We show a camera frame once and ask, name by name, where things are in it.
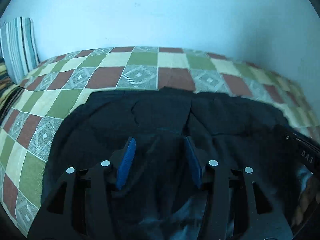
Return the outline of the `dark navy puffer jacket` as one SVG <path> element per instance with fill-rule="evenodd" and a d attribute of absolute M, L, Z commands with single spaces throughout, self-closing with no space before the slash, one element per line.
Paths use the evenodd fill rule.
<path fill-rule="evenodd" d="M 207 189 L 195 186 L 184 138 L 232 169 L 250 166 L 292 227 L 311 173 L 285 141 L 296 133 L 275 107 L 222 93 L 95 92 L 58 128 L 41 205 L 63 172 L 90 169 L 136 140 L 125 186 L 112 192 L 120 239 L 198 239 Z M 292 239 L 319 239 L 294 237 Z"/>

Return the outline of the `blue white striped pillow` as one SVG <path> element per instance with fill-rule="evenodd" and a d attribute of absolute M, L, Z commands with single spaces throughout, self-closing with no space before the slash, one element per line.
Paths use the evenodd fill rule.
<path fill-rule="evenodd" d="M 34 24 L 30 18 L 18 17 L 1 25 L 1 57 L 14 83 L 39 65 Z"/>

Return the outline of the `yellow black striped pillow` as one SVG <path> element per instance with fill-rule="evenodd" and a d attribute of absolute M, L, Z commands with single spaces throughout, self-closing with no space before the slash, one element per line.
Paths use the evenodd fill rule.
<path fill-rule="evenodd" d="M 7 115 L 9 108 L 14 104 L 18 97 L 23 93 L 24 87 L 15 84 L 7 71 L 5 61 L 1 57 L 1 85 L 0 85 L 0 117 L 1 123 Z"/>

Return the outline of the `checkered green brown bedspread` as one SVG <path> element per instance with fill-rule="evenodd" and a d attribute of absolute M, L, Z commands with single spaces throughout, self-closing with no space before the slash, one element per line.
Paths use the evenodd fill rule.
<path fill-rule="evenodd" d="M 319 120 L 295 82 L 252 63 L 199 50 L 116 47 L 42 62 L 1 121 L 1 204 L 26 235 L 40 207 L 42 177 L 63 119 L 99 90 L 173 87 L 244 96 L 281 109 L 292 127 L 319 139 Z"/>

